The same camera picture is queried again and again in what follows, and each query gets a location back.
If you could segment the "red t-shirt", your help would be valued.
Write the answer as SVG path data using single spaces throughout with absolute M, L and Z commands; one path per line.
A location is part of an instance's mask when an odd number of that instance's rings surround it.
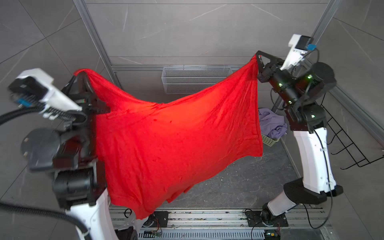
M 256 57 L 214 86 L 166 104 L 139 100 L 93 70 L 83 73 L 111 110 L 95 118 L 111 202 L 138 219 L 234 161 L 263 154 Z

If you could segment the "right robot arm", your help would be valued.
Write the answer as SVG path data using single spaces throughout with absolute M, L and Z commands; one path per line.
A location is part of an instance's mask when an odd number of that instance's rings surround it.
M 284 111 L 298 143 L 303 177 L 284 184 L 284 190 L 263 206 L 261 221 L 273 226 L 279 217 L 298 205 L 319 205 L 343 193 L 333 177 L 327 148 L 327 118 L 317 99 L 336 86 L 333 69 L 314 63 L 294 77 L 284 60 L 258 51 L 258 80 L 270 83 L 285 103 Z

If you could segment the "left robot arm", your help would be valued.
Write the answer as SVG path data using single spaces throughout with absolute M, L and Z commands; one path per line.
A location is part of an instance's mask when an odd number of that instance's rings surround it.
M 66 216 L 80 222 L 82 240 L 117 239 L 108 209 L 105 166 L 95 150 L 95 118 L 110 110 L 101 101 L 85 72 L 73 76 L 59 90 L 53 78 L 41 69 L 23 71 L 18 80 L 27 102 L 42 103 L 45 118 L 69 115 L 63 130 L 31 131 L 21 152 L 31 172 L 53 173 L 53 191 Z

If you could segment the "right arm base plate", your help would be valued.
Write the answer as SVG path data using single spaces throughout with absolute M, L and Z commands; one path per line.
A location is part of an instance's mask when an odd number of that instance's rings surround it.
M 253 211 L 246 209 L 244 211 L 249 227 L 288 227 L 288 221 L 285 214 L 273 216 L 267 210 Z

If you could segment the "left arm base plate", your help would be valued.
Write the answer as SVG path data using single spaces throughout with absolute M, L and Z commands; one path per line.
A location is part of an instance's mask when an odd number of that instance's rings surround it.
M 155 211 L 151 214 L 147 221 L 143 224 L 146 228 L 166 228 L 169 221 L 169 212 Z

